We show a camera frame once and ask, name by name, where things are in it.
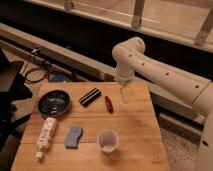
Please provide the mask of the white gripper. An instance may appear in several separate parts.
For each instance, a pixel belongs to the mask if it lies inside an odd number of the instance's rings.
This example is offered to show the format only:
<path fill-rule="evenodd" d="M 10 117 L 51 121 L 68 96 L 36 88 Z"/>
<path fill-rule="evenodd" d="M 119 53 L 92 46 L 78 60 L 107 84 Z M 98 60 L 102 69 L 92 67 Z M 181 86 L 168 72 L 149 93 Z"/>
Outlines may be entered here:
<path fill-rule="evenodd" d="M 126 85 L 128 85 L 133 80 L 134 77 L 135 73 L 130 68 L 124 67 L 115 68 L 114 80 L 122 85 L 120 88 L 120 93 L 124 104 L 127 104 L 129 102 L 128 87 Z"/>

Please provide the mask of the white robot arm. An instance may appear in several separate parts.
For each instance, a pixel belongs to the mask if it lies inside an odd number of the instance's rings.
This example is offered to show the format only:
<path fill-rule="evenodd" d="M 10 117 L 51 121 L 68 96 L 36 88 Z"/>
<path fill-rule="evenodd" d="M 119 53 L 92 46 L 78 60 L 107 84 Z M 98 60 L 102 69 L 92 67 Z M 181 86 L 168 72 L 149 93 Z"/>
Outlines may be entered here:
<path fill-rule="evenodd" d="M 213 81 L 154 60 L 144 54 L 145 43 L 133 37 L 115 45 L 117 62 L 114 79 L 128 85 L 139 73 L 206 118 L 198 149 L 195 171 L 213 171 Z"/>

